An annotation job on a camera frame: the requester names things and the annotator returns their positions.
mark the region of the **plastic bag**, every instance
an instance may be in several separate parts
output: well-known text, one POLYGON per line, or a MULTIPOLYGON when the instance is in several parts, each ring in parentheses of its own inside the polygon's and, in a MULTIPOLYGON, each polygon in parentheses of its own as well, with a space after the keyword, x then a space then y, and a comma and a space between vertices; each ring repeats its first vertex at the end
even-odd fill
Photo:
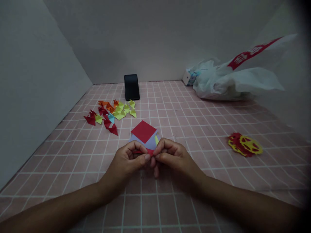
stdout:
POLYGON ((212 100, 245 100, 272 90, 284 91, 277 76, 269 71, 274 67, 296 37, 288 35, 237 55, 222 65, 214 61, 205 64, 193 89, 198 97, 212 100))

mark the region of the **purple paper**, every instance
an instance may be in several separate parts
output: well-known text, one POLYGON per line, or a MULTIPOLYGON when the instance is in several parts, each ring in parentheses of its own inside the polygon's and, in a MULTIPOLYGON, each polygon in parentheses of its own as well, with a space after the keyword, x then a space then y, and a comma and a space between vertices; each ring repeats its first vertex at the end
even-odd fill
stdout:
POLYGON ((141 140, 139 140, 139 138, 137 138, 134 134, 132 134, 129 142, 131 141, 138 141, 140 142, 141 144, 143 144, 146 148, 148 148, 149 150, 155 150, 156 149, 156 140, 155 140, 155 135, 156 133, 158 132, 158 130, 156 130, 154 132, 154 134, 149 138, 149 140, 146 142, 146 143, 143 143, 141 140))

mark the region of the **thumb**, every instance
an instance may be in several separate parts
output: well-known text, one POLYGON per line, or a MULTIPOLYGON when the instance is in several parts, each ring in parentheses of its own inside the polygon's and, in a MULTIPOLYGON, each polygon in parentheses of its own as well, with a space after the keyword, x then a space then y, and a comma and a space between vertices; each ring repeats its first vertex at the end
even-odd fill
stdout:
POLYGON ((150 160, 150 154, 142 154, 136 159, 130 160, 131 172, 141 169, 150 160))
POLYGON ((161 163, 168 165, 169 167, 176 169, 179 167, 180 164, 180 157, 170 155, 168 153, 161 153, 158 154, 155 159, 161 163))

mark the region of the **phone screen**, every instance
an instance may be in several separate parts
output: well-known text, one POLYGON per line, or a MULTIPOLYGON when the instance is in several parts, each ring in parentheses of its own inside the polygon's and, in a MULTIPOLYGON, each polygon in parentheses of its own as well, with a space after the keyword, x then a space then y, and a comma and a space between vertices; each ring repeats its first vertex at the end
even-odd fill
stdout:
POLYGON ((139 87, 137 74, 129 74, 124 76, 125 99, 127 101, 139 100, 139 87))

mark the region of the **box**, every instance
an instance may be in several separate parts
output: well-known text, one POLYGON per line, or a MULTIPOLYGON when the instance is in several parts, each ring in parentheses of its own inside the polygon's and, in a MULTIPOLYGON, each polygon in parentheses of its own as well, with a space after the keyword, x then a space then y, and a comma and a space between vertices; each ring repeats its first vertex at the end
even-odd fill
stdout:
POLYGON ((198 75, 198 72, 191 72, 190 69, 186 69, 182 81, 186 86, 193 86, 198 75))

